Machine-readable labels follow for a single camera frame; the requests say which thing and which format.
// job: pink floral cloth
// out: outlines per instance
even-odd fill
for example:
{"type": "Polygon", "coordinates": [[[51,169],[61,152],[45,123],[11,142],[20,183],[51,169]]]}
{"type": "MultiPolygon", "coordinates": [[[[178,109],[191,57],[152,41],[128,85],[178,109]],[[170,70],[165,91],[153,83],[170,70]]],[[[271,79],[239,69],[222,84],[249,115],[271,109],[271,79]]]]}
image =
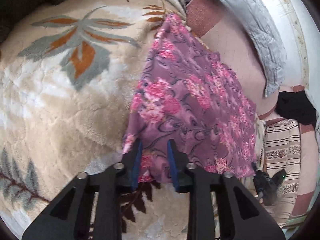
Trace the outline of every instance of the pink floral cloth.
{"type": "Polygon", "coordinates": [[[167,16],[149,51],[131,104],[124,149],[143,144],[139,181],[170,182],[167,142],[209,172],[253,175],[255,104],[236,74],[167,16]]]}

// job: striped cushion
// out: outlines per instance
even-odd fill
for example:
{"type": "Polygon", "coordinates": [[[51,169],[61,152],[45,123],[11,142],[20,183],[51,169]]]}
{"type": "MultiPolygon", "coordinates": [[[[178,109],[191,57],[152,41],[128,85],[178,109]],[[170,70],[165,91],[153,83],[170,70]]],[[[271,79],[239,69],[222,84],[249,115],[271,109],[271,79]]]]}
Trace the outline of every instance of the striped cushion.
{"type": "Polygon", "coordinates": [[[257,105],[259,118],[271,114],[278,91],[263,96],[266,78],[257,50],[232,12],[219,0],[192,0],[187,6],[187,25],[236,72],[244,95],[257,105]]]}
{"type": "Polygon", "coordinates": [[[299,186],[301,140],[296,120],[285,119],[266,128],[264,141],[267,172],[272,177],[281,169],[287,176],[278,189],[278,201],[266,207],[280,227],[290,217],[299,186]]]}

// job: gray leaf pattern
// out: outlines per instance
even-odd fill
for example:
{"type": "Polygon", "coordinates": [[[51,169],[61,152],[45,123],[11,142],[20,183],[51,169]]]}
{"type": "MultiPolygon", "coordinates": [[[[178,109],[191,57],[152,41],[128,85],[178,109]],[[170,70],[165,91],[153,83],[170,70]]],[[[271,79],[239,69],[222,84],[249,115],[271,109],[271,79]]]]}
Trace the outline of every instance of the gray leaf pattern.
{"type": "Polygon", "coordinates": [[[12,205],[16,201],[22,201],[22,206],[26,210],[33,208],[39,199],[50,202],[39,194],[38,176],[31,160],[25,178],[14,158],[10,164],[5,148],[2,150],[0,160],[0,191],[6,200],[10,200],[12,205]]]}
{"type": "Polygon", "coordinates": [[[109,68],[111,52],[100,45],[128,43],[137,48],[140,47],[130,37],[113,35],[94,29],[124,29],[132,25],[111,19],[89,19],[92,13],[100,8],[102,7],[88,12],[83,19],[61,15],[33,23],[33,26],[52,28],[69,26],[70,28],[60,34],[39,38],[21,51],[18,56],[38,61],[68,50],[60,64],[62,70],[67,72],[75,89],[79,91],[86,83],[109,68]]]}

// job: beige plush blanket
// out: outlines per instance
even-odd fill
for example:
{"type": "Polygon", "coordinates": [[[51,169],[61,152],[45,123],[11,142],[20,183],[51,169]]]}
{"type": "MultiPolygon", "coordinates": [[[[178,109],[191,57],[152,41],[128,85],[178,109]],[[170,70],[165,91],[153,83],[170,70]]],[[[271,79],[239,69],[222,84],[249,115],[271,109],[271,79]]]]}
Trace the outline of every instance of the beige plush blanket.
{"type": "MultiPolygon", "coordinates": [[[[185,18],[178,0],[66,0],[38,8],[1,45],[0,216],[18,238],[79,171],[101,172],[121,158],[134,88],[172,11],[185,18]]],[[[187,198],[170,186],[161,192],[157,205],[181,201],[171,215],[148,211],[145,228],[173,223],[175,238],[187,198]]]]}

